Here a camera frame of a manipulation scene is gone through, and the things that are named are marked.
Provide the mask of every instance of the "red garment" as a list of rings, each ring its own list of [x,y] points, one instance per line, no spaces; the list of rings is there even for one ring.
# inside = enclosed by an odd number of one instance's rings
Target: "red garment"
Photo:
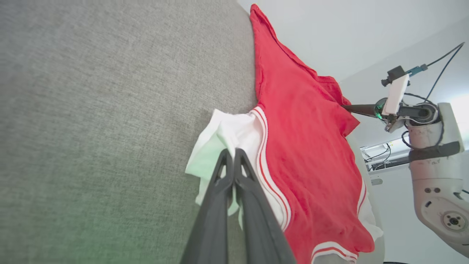
[[[281,192],[285,236],[298,263],[325,251],[355,260],[374,250],[357,217],[366,186],[345,139],[359,122],[340,106],[350,102],[334,78],[318,76],[282,45],[257,5],[250,19],[259,100],[253,111],[268,131],[259,176]]]

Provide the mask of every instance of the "white wall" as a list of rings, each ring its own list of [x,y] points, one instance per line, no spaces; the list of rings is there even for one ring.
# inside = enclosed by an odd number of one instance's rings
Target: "white wall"
[[[238,2],[257,3],[284,45],[338,81],[469,15],[468,0]]]
[[[469,101],[469,17],[453,24],[437,34],[409,47],[403,49],[384,60],[346,78],[340,82],[342,92],[352,104],[374,104],[379,99],[387,97],[388,87],[381,85],[381,79],[387,77],[387,71],[401,65],[404,70],[409,70],[417,65],[430,63],[461,42],[466,41],[459,53],[451,61],[445,73],[438,81],[430,100],[434,103],[452,102],[462,96]],[[441,72],[449,57],[432,65],[427,71],[410,78],[411,85],[407,88],[408,93],[426,96]],[[407,103],[418,103],[422,100],[409,96],[404,97]],[[459,121],[467,122],[466,109],[457,111]],[[400,138],[405,128],[390,134],[384,131],[384,126],[378,119],[356,115],[361,124],[354,131],[356,140],[360,147],[373,146],[383,142]],[[466,141],[469,140],[469,125],[466,123]]]
[[[469,153],[463,154],[463,172],[469,171]],[[464,188],[469,189],[469,174],[463,175]],[[382,185],[373,186],[384,231],[385,261],[409,264],[469,264],[469,259],[446,245],[433,231],[424,226],[414,211],[410,170],[378,173]]]

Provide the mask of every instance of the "gray fabric surface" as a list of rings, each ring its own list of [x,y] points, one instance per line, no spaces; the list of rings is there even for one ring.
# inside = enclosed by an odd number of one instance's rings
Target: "gray fabric surface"
[[[2,263],[177,263],[198,212],[184,175],[214,108],[256,104],[235,2],[4,0]],[[229,219],[231,263],[243,233]]]

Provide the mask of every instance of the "cable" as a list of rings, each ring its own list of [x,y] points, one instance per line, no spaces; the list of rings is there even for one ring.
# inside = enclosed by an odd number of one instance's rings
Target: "cable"
[[[387,145],[387,149],[386,149],[383,153],[381,153],[381,154],[379,154],[379,155],[376,155],[376,156],[373,156],[373,157],[371,157],[371,158],[367,158],[367,159],[365,160],[365,162],[367,162],[367,161],[370,160],[370,159],[376,158],[377,156],[381,156],[381,155],[383,155],[384,153],[386,153],[386,152],[389,150],[389,148],[390,148],[388,143],[386,143],[386,145]]]
[[[443,74],[443,72],[445,72],[446,70],[446,67],[448,66],[448,64],[451,62],[451,60],[454,58],[454,56],[456,56],[456,54],[458,54],[459,50],[462,48],[462,46],[464,45],[465,42],[462,42],[461,44],[459,44],[457,47],[455,47],[454,49],[452,49],[450,52],[446,53],[443,57],[437,59],[436,61],[430,63],[427,65],[427,67],[430,67],[431,65],[433,65],[434,63],[437,63],[439,62],[441,59],[443,59],[444,57],[450,55],[455,49],[456,52],[453,54],[453,56],[451,56],[451,58],[449,59],[449,61],[446,63],[445,67],[443,68],[443,70],[441,71],[440,75],[438,75],[438,78],[437,80],[435,81],[435,83],[433,84],[433,87],[430,89],[430,91],[428,92],[428,95],[427,97],[425,98],[424,102],[425,101],[428,101],[428,98],[430,97],[430,94],[433,92],[433,89],[435,88],[435,86],[437,85],[437,82],[438,80],[440,79],[441,75]]]
[[[404,95],[414,96],[414,97],[417,97],[417,98],[420,98],[420,99],[424,99],[424,100],[425,100],[425,98],[423,98],[422,96],[416,95],[416,94],[413,94],[413,93],[404,93]],[[428,101],[431,105],[433,105],[436,109],[438,109],[438,114],[439,114],[439,112],[440,112],[439,107],[438,107],[436,104],[434,104],[432,101],[430,101],[430,100],[427,100],[427,101]],[[431,146],[431,148],[438,148],[439,145],[440,145],[440,143],[443,141],[443,134],[445,133],[445,123],[443,123],[443,119],[442,119],[442,118],[440,118],[440,121],[441,121],[441,134],[440,134],[440,138],[438,139],[438,141],[437,141],[437,143],[436,143],[435,145]],[[401,135],[402,142],[404,142],[404,144],[406,144],[407,147],[412,148],[412,149],[424,149],[424,148],[416,148],[416,147],[410,145],[409,143],[407,143],[407,141],[404,139],[404,136],[405,136],[405,134],[407,134],[407,133],[409,133],[408,130],[405,131],[404,133],[402,133],[402,135]]]
[[[391,156],[391,148],[389,148],[389,154],[387,155],[386,159],[383,160],[378,166],[376,166],[373,170],[375,171],[377,168],[379,168],[381,165],[383,165],[387,159]]]

